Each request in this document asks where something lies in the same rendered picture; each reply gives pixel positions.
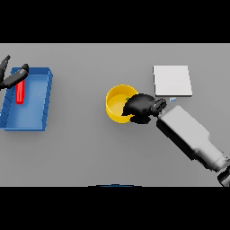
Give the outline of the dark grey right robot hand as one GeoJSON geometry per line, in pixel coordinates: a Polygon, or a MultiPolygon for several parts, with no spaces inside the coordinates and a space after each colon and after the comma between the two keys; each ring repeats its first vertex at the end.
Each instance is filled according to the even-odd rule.
{"type": "Polygon", "coordinates": [[[157,117],[166,107],[164,98],[157,100],[149,94],[139,93],[130,97],[123,107],[122,116],[131,115],[130,122],[148,124],[150,117],[157,117]]]}

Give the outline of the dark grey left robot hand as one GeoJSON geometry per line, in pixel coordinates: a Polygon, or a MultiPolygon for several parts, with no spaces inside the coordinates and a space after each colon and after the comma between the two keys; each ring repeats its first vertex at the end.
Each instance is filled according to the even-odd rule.
{"type": "Polygon", "coordinates": [[[13,86],[25,80],[29,74],[29,65],[24,64],[17,72],[5,78],[4,74],[10,58],[11,57],[7,55],[0,63],[0,91],[2,89],[11,89],[13,86]]]}

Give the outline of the yellow bowl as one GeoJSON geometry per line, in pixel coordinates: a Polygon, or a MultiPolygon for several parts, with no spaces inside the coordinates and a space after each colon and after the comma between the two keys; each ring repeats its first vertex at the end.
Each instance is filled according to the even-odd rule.
{"type": "Polygon", "coordinates": [[[126,98],[131,98],[137,94],[134,87],[128,84],[119,84],[113,86],[106,94],[105,108],[108,117],[119,124],[128,123],[131,115],[123,116],[123,107],[127,102],[126,98]]]}

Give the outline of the red beaker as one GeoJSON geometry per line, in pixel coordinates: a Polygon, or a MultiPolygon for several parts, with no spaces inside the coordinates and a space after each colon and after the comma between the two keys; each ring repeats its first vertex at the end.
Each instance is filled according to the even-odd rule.
{"type": "Polygon", "coordinates": [[[24,81],[16,85],[16,103],[23,104],[24,99],[24,81]]]}

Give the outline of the pale square measuring scale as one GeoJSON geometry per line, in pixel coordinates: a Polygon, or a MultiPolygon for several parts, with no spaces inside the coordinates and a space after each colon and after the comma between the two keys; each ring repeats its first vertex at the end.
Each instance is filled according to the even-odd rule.
{"type": "Polygon", "coordinates": [[[192,96],[187,66],[153,66],[156,96],[192,96]]]}

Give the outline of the blue tray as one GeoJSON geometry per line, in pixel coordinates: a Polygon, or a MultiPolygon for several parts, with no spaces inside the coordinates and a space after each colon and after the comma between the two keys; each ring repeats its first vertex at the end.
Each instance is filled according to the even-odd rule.
{"type": "Polygon", "coordinates": [[[16,88],[6,89],[0,110],[0,129],[44,131],[47,126],[52,72],[49,67],[30,67],[25,79],[23,104],[16,103],[16,88]]]}

